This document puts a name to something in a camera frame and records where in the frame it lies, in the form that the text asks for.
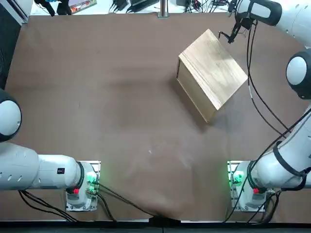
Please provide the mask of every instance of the black cable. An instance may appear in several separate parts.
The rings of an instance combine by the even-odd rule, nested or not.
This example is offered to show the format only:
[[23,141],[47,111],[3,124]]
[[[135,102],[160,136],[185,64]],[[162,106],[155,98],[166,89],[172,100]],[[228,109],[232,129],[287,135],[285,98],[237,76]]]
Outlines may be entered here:
[[118,196],[114,195],[113,193],[110,193],[110,192],[107,191],[107,190],[100,189],[100,191],[103,192],[103,193],[105,193],[105,194],[107,194],[107,195],[109,195],[109,196],[112,196],[113,198],[118,199],[118,200],[120,200],[120,201],[122,201],[122,202],[124,202],[124,203],[126,203],[126,204],[129,204],[129,205],[131,204],[131,203],[129,203],[129,202],[123,200],[122,198],[119,198]]
[[63,210],[61,210],[61,209],[59,209],[59,208],[57,208],[57,207],[54,207],[54,206],[48,204],[46,201],[44,201],[43,199],[41,199],[41,198],[35,196],[34,194],[29,193],[29,192],[27,192],[26,190],[23,190],[23,191],[21,191],[21,192],[22,192],[22,194],[24,194],[25,196],[27,196],[29,199],[33,200],[34,202],[36,202],[36,203],[38,203],[38,204],[40,204],[40,205],[42,205],[42,206],[45,206],[45,207],[47,207],[47,208],[54,209],[54,210],[56,210],[57,212],[59,212],[60,214],[63,214],[63,215],[65,215],[66,217],[70,218],[72,221],[78,221],[77,219],[75,219],[74,217],[72,217],[70,214],[66,213],[65,211],[63,211]]
[[50,14],[49,12],[47,12],[46,10],[44,10],[44,8],[41,7],[39,4],[36,3],[36,5],[37,5],[37,7],[41,8],[45,13]]
[[[288,132],[290,132],[290,130],[292,130],[299,122],[301,122],[309,113],[311,113],[311,108],[306,111],[301,118],[299,118],[289,129],[287,129],[284,133],[282,133],[282,135],[280,135],[279,137],[277,137],[276,140],[274,140],[272,143],[270,143],[270,145],[263,151],[263,153],[256,159],[256,161],[253,163],[252,167],[250,168],[249,172],[246,174],[246,177],[245,177],[245,180],[242,184],[242,187],[241,187],[241,190],[244,189],[244,186],[246,184],[246,181],[248,179],[248,176],[249,174],[252,172],[253,168],[255,167],[255,165],[258,163],[258,161],[262,158],[262,156],[270,149],[270,147],[272,147],[277,141],[279,141],[283,136],[285,136]],[[232,209],[232,211],[230,212],[229,216],[223,221],[223,223],[227,222],[231,216],[233,215],[234,213],[234,210],[236,209],[238,203],[239,203],[239,200],[241,198],[241,195],[242,195],[242,191],[240,192],[239,196],[238,196],[238,199],[237,199],[237,202],[234,206],[234,208]]]
[[214,9],[212,12],[214,13],[216,9],[217,9],[217,4],[215,4],[215,9]]
[[235,12],[234,12],[234,16],[235,16],[235,17],[237,16],[237,13],[238,13],[238,6],[239,6],[240,2],[241,2],[241,0],[238,0],[237,5],[235,6]]
[[132,7],[132,6],[130,6],[129,8],[127,8],[127,10],[126,10],[126,12],[125,12],[125,13],[126,13],[126,14],[127,14],[127,13],[131,13],[132,11],[133,11],[133,7]]
[[109,8],[109,10],[108,10],[108,13],[110,13],[110,10],[111,10],[111,8],[112,8],[114,5],[115,5],[115,1],[113,0],[112,4],[111,4],[111,6],[110,6],[110,8]]
[[185,2],[185,13],[189,12],[190,13],[191,10],[191,0],[186,0]]
[[202,4],[201,4],[201,8],[202,8],[202,13],[204,13],[204,5],[206,4],[207,5],[207,2],[208,2],[209,0],[205,0],[205,2],[203,2]]
[[210,8],[210,11],[209,11],[209,13],[211,13],[212,12],[212,9],[213,9],[213,7],[214,7],[214,4],[215,4],[215,0],[212,0],[211,2],[210,2],[210,4],[212,3],[212,7]]
[[115,13],[115,12],[117,12],[118,10],[119,10],[119,7],[118,7],[118,6],[116,6],[115,8],[113,8],[112,13]]
[[274,193],[274,194],[270,195],[269,197],[267,197],[266,201],[258,208],[258,210],[253,214],[253,216],[246,223],[249,223],[251,220],[253,220],[253,218],[259,213],[259,211],[262,209],[262,207],[267,202],[269,202],[272,199],[272,197],[276,196],[276,202],[273,205],[272,211],[269,213],[269,215],[268,215],[268,217],[266,219],[263,219],[263,220],[260,221],[260,223],[270,222],[272,217],[273,217],[273,214],[275,213],[276,208],[278,206],[278,200],[279,200],[279,195],[280,194],[281,194],[281,191],[277,191],[276,193]]
[[268,122],[268,120],[262,115],[262,113],[260,112],[260,110],[259,110],[258,107],[256,106],[255,101],[254,101],[254,99],[253,99],[251,87],[250,87],[250,79],[251,79],[250,68],[251,68],[251,63],[252,63],[253,44],[254,44],[254,38],[255,38],[255,34],[256,34],[257,25],[258,25],[258,21],[256,20],[255,29],[254,29],[254,32],[253,32],[252,43],[251,43],[250,54],[249,54],[249,44],[250,44],[252,26],[251,26],[250,29],[249,29],[248,40],[247,40],[246,62],[247,62],[247,70],[248,70],[247,84],[248,84],[248,88],[249,88],[249,94],[250,94],[250,96],[251,96],[253,106],[255,107],[255,109],[257,110],[257,112],[258,112],[259,115],[261,116],[261,118],[262,118],[262,119],[267,123],[267,125],[269,125],[275,132],[277,132],[279,135],[281,135],[282,133],[281,133],[280,131],[278,131],[275,127],[273,127],[273,126]]
[[97,184],[97,185],[99,185],[100,187],[103,187],[104,189],[108,190],[109,192],[115,194],[116,196],[118,196],[119,198],[121,198],[122,200],[124,200],[125,202],[127,202],[128,204],[134,206],[136,209],[139,209],[140,211],[142,211],[142,212],[144,212],[144,213],[146,213],[146,214],[149,214],[149,215],[155,217],[155,215],[153,215],[153,214],[151,214],[151,213],[149,213],[149,212],[147,212],[147,211],[141,209],[139,206],[137,206],[136,204],[134,204],[134,203],[131,202],[130,200],[128,200],[128,199],[122,197],[121,195],[119,195],[119,194],[116,193],[115,191],[111,190],[110,188],[108,188],[108,187],[102,185],[101,183],[98,183],[98,182],[92,182],[92,183],[93,183],[93,184]]
[[69,218],[67,218],[66,216],[60,215],[60,214],[55,213],[55,212],[53,212],[53,211],[43,210],[43,209],[37,208],[37,207],[35,207],[35,206],[29,204],[29,202],[23,197],[22,192],[21,192],[21,191],[18,191],[18,193],[19,193],[20,197],[22,198],[22,200],[23,200],[29,207],[31,207],[31,208],[33,208],[33,209],[35,209],[35,210],[39,210],[39,211],[45,212],[45,213],[50,213],[50,214],[54,214],[54,215],[60,216],[60,217],[62,217],[62,218],[64,218],[64,219],[66,219],[67,221],[71,221],[71,220],[70,220]]
[[[248,71],[248,86],[249,86],[249,82],[251,82],[252,84],[252,87],[255,91],[255,93],[258,95],[259,99],[261,100],[261,102],[266,106],[266,108],[269,110],[269,112],[275,117],[275,119],[278,120],[278,122],[287,130],[287,126],[276,116],[276,114],[271,110],[271,108],[267,105],[267,103],[262,99],[261,95],[258,93],[255,85],[254,85],[254,82],[253,82],[253,79],[252,79],[252,75],[251,75],[251,72],[250,72],[250,66],[251,66],[251,61],[252,61],[252,55],[253,55],[253,44],[254,44],[254,38],[255,38],[255,33],[256,33],[256,29],[257,29],[257,24],[258,24],[258,21],[256,20],[256,23],[255,23],[255,29],[254,29],[254,33],[253,33],[253,38],[252,38],[252,43],[251,43],[251,50],[250,50],[250,57],[249,57],[249,62],[247,60],[247,71]],[[251,29],[252,27],[250,28],[249,30],[249,34],[248,34],[248,42],[247,42],[247,58],[248,58],[248,52],[249,52],[249,40],[250,40],[250,33],[251,33]]]
[[4,55],[2,52],[2,49],[0,48],[0,75],[2,74],[3,68],[4,68]]
[[104,205],[105,205],[105,208],[106,208],[106,210],[107,210],[107,213],[108,213],[108,216],[109,216],[110,220],[116,222],[116,219],[112,216],[111,211],[110,211],[109,206],[108,206],[108,203],[107,203],[107,201],[105,200],[105,198],[104,198],[101,194],[99,194],[99,193],[97,194],[97,196],[103,201],[103,203],[104,203]]
[[[230,175],[230,182],[231,182],[230,189],[233,187],[233,174],[237,171],[237,169],[238,169],[238,166],[235,167],[234,171]],[[228,205],[227,205],[227,208],[226,208],[226,211],[225,211],[225,219],[227,219],[227,215],[228,215]]]

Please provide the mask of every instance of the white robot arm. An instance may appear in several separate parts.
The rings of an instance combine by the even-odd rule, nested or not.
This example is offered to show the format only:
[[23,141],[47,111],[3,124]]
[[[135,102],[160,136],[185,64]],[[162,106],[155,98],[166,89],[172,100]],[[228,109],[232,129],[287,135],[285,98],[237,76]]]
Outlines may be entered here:
[[[290,58],[286,76],[290,87],[304,100],[311,100],[311,6],[309,0],[233,0],[236,24],[231,35],[223,32],[229,43],[241,27],[250,28],[258,20],[276,26],[307,48]],[[311,113],[296,125],[290,135],[268,151],[252,167],[254,161],[244,161],[237,167],[245,186],[236,186],[241,193],[240,210],[257,211],[265,202],[267,188],[311,188]]]
[[67,210],[96,210],[99,163],[96,171],[87,162],[64,155],[37,154],[34,150],[5,141],[21,126],[17,102],[0,89],[0,190],[65,189]]

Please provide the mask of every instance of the brown tablecloth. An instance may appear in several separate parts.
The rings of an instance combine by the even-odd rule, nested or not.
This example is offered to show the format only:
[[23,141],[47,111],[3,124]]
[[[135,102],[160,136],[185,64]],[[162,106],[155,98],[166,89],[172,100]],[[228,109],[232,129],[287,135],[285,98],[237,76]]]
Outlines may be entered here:
[[[206,29],[230,32],[233,23],[222,13],[168,19],[156,14],[31,17],[22,27],[6,88],[23,111],[13,141],[38,153],[101,160],[101,182],[146,210],[182,220],[223,220],[227,160],[256,159],[277,134],[256,112],[246,83],[206,125],[175,77],[182,50]],[[246,71],[247,39],[239,35],[232,45],[220,41]],[[276,28],[259,24],[253,79],[287,125],[307,106],[285,77],[289,58],[302,49]],[[34,193],[64,208],[62,190]],[[275,220],[310,223],[309,195],[283,193]],[[16,191],[0,196],[5,210],[0,219],[57,219],[31,210]],[[148,217],[107,199],[117,219]],[[101,208],[73,215],[107,219]]]

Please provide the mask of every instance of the wooden box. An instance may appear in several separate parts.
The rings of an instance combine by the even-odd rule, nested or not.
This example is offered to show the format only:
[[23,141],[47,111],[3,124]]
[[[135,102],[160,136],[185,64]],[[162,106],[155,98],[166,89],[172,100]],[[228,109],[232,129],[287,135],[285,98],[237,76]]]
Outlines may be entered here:
[[209,122],[247,75],[208,29],[179,55],[177,80]]

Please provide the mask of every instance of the metal pole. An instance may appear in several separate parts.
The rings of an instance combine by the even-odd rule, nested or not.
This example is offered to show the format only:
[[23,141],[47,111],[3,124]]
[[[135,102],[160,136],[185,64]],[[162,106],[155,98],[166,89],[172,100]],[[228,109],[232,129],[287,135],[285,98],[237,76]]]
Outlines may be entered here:
[[166,0],[160,0],[160,12],[157,15],[158,18],[167,18],[169,16],[169,13],[166,12],[165,7],[166,7]]

